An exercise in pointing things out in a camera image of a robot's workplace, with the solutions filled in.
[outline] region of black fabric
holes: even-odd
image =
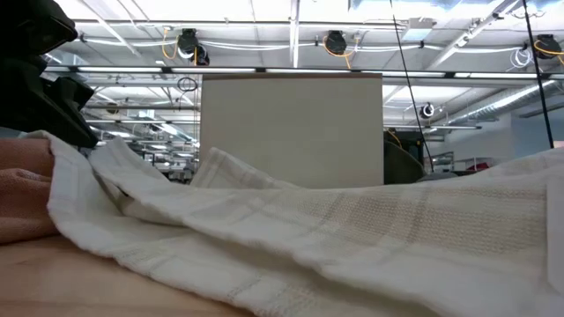
[[[425,175],[425,169],[411,154],[384,141],[384,185],[411,184]]]

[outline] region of ceiling fixture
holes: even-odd
[[[429,119],[430,117],[433,116],[433,114],[434,114],[434,106],[430,102],[427,102],[427,104],[419,110],[419,116],[422,119]]]
[[[334,55],[343,55],[346,50],[346,41],[342,31],[329,31],[325,48]]]
[[[433,24],[430,18],[410,18],[402,41],[423,41],[433,31]]]
[[[210,57],[198,41],[196,29],[182,29],[182,34],[178,36],[178,54],[193,62],[195,66],[210,65]]]
[[[131,134],[126,133],[126,132],[120,132],[120,131],[108,131],[109,134],[111,134],[112,136],[119,136],[119,137],[132,137]]]

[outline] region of wall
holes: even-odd
[[[497,122],[481,122],[479,130],[453,130],[443,143],[430,143],[431,155],[453,151],[455,160],[494,158],[499,164],[515,154],[511,114],[503,114]]]
[[[554,141],[564,141],[564,108],[549,112],[548,118]],[[516,158],[550,149],[542,114],[526,119],[515,115],[512,130]]]
[[[554,141],[564,141],[564,108],[548,113]],[[495,158],[499,164],[550,149],[542,114],[520,118],[504,114],[497,122],[481,122],[481,130],[453,131],[444,143],[429,143],[431,155],[453,151],[455,160]]]

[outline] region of yellow cable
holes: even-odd
[[[354,53],[354,51],[352,51],[352,52],[349,53],[349,54],[343,54],[343,55],[333,54],[333,53],[331,53],[331,52],[327,49],[327,45],[325,45],[326,43],[327,43],[327,35],[325,35],[325,36],[323,37],[323,47],[325,48],[325,50],[327,51],[327,53],[329,53],[329,54],[331,54],[331,55],[333,55],[333,56],[336,56],[336,57],[347,57],[347,56],[350,56],[352,53]]]
[[[540,47],[537,45],[539,42],[540,42],[540,41],[536,41],[535,44],[534,44],[534,45],[535,45],[535,48],[537,49],[537,51],[540,51],[540,52],[543,52],[543,53],[547,53],[547,54],[551,54],[551,55],[564,55],[564,52],[554,52],[554,51],[549,51],[549,50],[545,50],[545,49],[540,48]]]
[[[178,36],[176,36],[176,41],[174,42],[174,54],[170,57],[165,50],[165,40],[167,39],[168,30],[165,29],[165,34],[162,38],[162,55],[164,55],[167,59],[175,59],[176,58],[176,50],[178,49]]]
[[[390,133],[390,135],[393,136],[396,139],[397,144],[399,145],[399,148],[403,150],[402,143],[399,142],[399,138],[395,134],[391,133],[389,129],[387,129],[386,131],[388,131],[388,133]]]
[[[325,35],[325,36],[323,37],[323,48],[325,48],[325,50],[327,51],[327,53],[329,53],[329,54],[331,54],[331,55],[333,55],[333,56],[335,56],[335,57],[344,57],[344,58],[345,58],[345,61],[346,61],[346,67],[348,67],[349,69],[351,69],[351,64],[349,63],[349,56],[352,55],[352,54],[354,53],[354,51],[352,51],[352,52],[349,53],[349,54],[343,54],[343,55],[333,54],[333,53],[331,53],[331,52],[327,49],[326,43],[327,43],[327,35]]]

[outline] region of black cable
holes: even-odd
[[[546,134],[548,135],[548,142],[550,143],[550,148],[554,148],[553,132],[550,129],[550,122],[548,121],[548,111],[546,111],[546,100],[545,100],[545,87],[543,87],[543,81],[540,78],[540,67],[538,67],[537,59],[537,48],[535,48],[535,41],[532,37],[531,22],[529,21],[529,12],[527,12],[527,1],[523,0],[523,8],[525,9],[525,20],[527,21],[527,30],[529,31],[529,41],[531,42],[532,49],[532,60],[535,62],[535,72],[537,73],[537,83],[538,92],[540,93],[540,104],[543,106],[543,116],[545,117]]]
[[[409,80],[409,73],[407,72],[407,65],[405,64],[404,51],[402,49],[402,41],[399,39],[399,31],[397,30],[396,13],[394,13],[394,4],[390,0],[391,16],[394,19],[394,27],[396,28],[397,45],[399,46],[399,54],[402,56],[402,63],[404,64],[405,79],[407,80],[407,87],[409,88],[409,93],[412,96],[413,111],[415,111],[415,119],[417,119],[417,125],[419,126],[419,133],[421,133],[421,139],[423,140],[423,145],[427,150],[427,156],[429,157],[429,163],[431,164],[431,172],[434,173],[433,159],[431,158],[431,152],[427,146],[427,141],[425,141],[425,136],[423,135],[423,128],[421,128],[421,122],[419,122],[419,114],[417,113],[417,107],[415,106],[415,98],[413,97],[412,82]]]
[[[176,87],[183,92],[194,92],[197,89],[197,81],[191,77],[182,77],[176,82]]]

